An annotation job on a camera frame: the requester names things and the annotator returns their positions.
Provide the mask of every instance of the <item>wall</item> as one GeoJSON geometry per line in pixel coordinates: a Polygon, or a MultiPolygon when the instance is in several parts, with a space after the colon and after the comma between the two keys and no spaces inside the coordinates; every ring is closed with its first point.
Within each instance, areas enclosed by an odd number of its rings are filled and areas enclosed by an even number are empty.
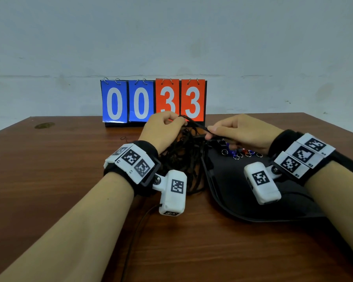
{"type": "Polygon", "coordinates": [[[208,80],[207,113],[353,131],[353,0],[0,0],[0,129],[100,115],[100,82],[208,80]]]}

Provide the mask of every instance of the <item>black pouch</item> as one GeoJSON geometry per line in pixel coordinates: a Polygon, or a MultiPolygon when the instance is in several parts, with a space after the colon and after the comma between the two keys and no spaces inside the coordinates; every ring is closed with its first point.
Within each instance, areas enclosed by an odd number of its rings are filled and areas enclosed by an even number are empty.
{"type": "Polygon", "coordinates": [[[252,155],[235,160],[233,156],[222,154],[217,140],[205,144],[200,168],[204,168],[212,197],[228,214],[253,222],[325,217],[307,190],[290,180],[275,181],[282,194],[279,201],[259,205],[244,175],[244,167],[256,161],[266,167],[270,165],[267,156],[252,155]]]}

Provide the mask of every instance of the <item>wooden table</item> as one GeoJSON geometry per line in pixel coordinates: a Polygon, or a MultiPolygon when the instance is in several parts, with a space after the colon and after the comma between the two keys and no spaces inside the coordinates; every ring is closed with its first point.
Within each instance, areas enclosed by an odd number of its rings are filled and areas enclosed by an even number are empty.
{"type": "MultiPolygon", "coordinates": [[[[228,115],[207,115],[207,125],[228,115]]],[[[304,113],[253,114],[310,132],[353,159],[353,133],[304,113]]],[[[0,273],[102,177],[104,159],[141,128],[104,128],[101,117],[32,117],[0,131],[0,273]],[[54,122],[45,129],[40,123],[54,122]]],[[[103,281],[119,281],[129,240],[159,197],[135,198],[103,281]]],[[[353,255],[328,223],[226,218],[209,191],[177,218],[152,214],[126,281],[353,281],[353,255]]]]}

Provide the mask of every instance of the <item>hand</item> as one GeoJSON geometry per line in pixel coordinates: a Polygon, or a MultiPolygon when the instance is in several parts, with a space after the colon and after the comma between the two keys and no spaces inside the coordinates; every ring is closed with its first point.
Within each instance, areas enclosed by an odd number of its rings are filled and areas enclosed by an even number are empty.
{"type": "Polygon", "coordinates": [[[187,124],[185,118],[170,111],[153,114],[138,140],[151,143],[158,154],[161,154],[177,138],[180,128],[185,124],[187,124]]]}
{"type": "MultiPolygon", "coordinates": [[[[268,154],[274,139],[283,132],[280,128],[246,114],[223,119],[207,128],[214,135],[232,139],[230,149],[245,148],[264,155],[268,154]]],[[[206,134],[206,140],[212,138],[211,133],[206,134]]]]}

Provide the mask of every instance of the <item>white digit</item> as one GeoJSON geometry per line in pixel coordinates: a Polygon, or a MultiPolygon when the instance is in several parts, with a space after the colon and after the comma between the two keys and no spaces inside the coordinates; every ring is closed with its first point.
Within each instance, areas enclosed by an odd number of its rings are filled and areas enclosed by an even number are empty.
{"type": "Polygon", "coordinates": [[[171,87],[166,86],[166,87],[162,88],[161,96],[164,96],[166,92],[169,92],[169,97],[166,99],[166,104],[169,104],[171,107],[171,111],[175,113],[175,104],[173,103],[174,90],[171,87]]]}
{"type": "Polygon", "coordinates": [[[122,115],[122,111],[123,111],[122,94],[120,93],[118,88],[114,88],[114,87],[110,88],[107,94],[107,112],[109,117],[113,120],[119,119],[120,116],[122,115]],[[116,114],[113,113],[113,94],[115,94],[116,98],[118,99],[118,110],[116,114]]]}
{"type": "Polygon", "coordinates": [[[144,119],[148,116],[149,113],[149,96],[148,92],[145,90],[145,88],[140,87],[137,88],[135,91],[135,98],[134,98],[134,108],[135,108],[135,115],[138,119],[144,119]],[[140,94],[144,96],[144,112],[140,114],[140,110],[138,107],[138,98],[140,97],[140,94]]]}
{"type": "Polygon", "coordinates": [[[186,110],[186,115],[191,119],[196,118],[200,113],[200,105],[197,102],[200,97],[200,92],[196,87],[189,87],[187,89],[186,95],[189,96],[192,92],[195,94],[195,97],[191,100],[191,104],[195,106],[195,113],[191,113],[190,109],[186,110]]]}

